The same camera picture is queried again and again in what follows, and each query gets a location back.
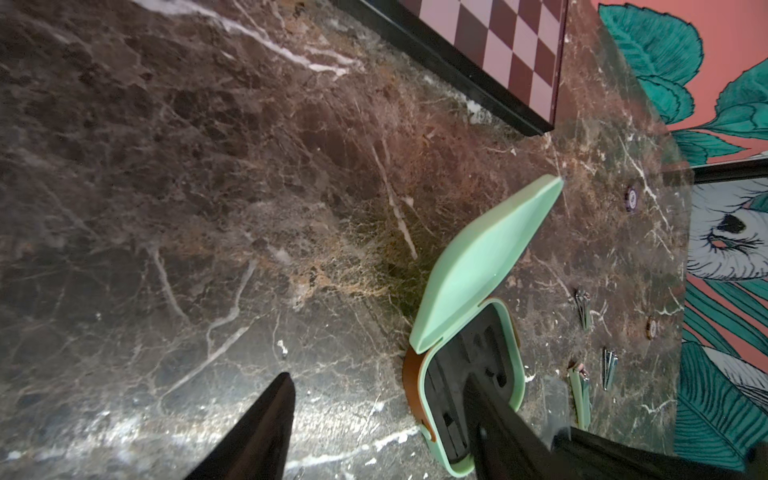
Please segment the maroon checkered chess board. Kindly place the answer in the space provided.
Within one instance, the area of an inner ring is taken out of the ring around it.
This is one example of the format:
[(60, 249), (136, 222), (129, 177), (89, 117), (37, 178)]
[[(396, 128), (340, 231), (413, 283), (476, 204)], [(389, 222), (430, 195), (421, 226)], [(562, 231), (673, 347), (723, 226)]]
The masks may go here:
[(554, 128), (562, 0), (348, 0), (337, 7), (526, 136)]

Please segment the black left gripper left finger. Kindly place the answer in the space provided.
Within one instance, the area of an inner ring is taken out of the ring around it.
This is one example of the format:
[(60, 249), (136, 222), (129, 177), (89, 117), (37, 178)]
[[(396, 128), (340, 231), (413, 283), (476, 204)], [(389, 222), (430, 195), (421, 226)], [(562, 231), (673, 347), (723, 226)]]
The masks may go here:
[(296, 391), (280, 373), (188, 475), (189, 479), (281, 479), (292, 433)]

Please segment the green nail clipper case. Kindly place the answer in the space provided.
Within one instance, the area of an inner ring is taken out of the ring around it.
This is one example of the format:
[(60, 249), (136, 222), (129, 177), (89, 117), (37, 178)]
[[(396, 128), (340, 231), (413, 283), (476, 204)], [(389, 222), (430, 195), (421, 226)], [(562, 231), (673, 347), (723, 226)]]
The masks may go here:
[(563, 189), (544, 175), (493, 207), (449, 243), (432, 269), (403, 363), (407, 402), (426, 444), (449, 475), (475, 468), (464, 413), (470, 374), (489, 379), (511, 411), (525, 396), (519, 335), (504, 301), (493, 297)]

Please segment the black right frame post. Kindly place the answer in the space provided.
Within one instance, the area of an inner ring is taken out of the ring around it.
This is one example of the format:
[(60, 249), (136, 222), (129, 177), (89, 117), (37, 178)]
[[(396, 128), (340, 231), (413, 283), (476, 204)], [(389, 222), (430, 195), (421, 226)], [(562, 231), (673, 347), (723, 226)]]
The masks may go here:
[(767, 158), (718, 163), (693, 169), (695, 185), (752, 180), (766, 177), (767, 172)]

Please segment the silver nail tool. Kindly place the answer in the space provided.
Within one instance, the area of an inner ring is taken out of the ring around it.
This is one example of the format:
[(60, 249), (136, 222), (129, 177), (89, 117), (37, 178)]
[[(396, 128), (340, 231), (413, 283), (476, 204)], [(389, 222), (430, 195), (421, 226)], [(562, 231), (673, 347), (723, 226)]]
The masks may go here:
[(582, 328), (585, 331), (589, 331), (592, 328), (592, 317), (590, 309), (591, 295), (587, 291), (579, 288), (574, 292), (574, 302), (577, 307), (577, 313)]

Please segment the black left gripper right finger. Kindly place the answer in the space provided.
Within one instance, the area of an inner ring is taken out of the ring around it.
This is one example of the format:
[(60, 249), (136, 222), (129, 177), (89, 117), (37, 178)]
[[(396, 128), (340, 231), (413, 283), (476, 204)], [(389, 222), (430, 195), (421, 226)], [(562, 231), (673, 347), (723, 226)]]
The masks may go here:
[(574, 479), (490, 380), (470, 374), (463, 390), (469, 445), (479, 479)]

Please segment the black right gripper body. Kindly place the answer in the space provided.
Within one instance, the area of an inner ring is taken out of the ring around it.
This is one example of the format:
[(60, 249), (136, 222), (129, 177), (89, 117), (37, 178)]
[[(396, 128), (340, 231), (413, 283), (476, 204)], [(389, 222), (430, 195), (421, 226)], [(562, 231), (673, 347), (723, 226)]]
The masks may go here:
[(765, 479), (767, 444), (748, 449), (743, 468), (733, 470), (619, 444), (573, 428), (558, 433), (552, 452), (581, 479)]

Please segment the small silver nail clipper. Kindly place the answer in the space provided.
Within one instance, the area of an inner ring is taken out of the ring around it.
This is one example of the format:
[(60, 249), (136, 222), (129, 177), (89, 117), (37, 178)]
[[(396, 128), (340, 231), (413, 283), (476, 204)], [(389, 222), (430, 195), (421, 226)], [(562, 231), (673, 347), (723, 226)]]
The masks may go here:
[(602, 388), (604, 391), (608, 391), (613, 385), (617, 364), (618, 356), (616, 352), (612, 349), (604, 348), (602, 351)]

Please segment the purple poker chip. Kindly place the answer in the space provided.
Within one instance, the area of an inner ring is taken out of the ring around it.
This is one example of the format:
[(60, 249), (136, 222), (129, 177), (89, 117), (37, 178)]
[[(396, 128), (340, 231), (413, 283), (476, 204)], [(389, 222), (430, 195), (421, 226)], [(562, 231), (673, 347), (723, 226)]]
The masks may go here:
[(639, 196), (633, 186), (629, 186), (624, 194), (624, 207), (627, 212), (633, 213), (638, 207)]

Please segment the orange black poker chip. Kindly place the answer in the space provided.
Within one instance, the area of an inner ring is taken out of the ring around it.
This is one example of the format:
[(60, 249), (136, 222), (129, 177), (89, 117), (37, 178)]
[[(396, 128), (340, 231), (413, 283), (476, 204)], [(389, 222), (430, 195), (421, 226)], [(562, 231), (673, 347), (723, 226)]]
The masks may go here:
[(646, 323), (646, 337), (649, 340), (654, 340), (658, 335), (658, 322), (654, 319), (649, 317), (648, 321)]

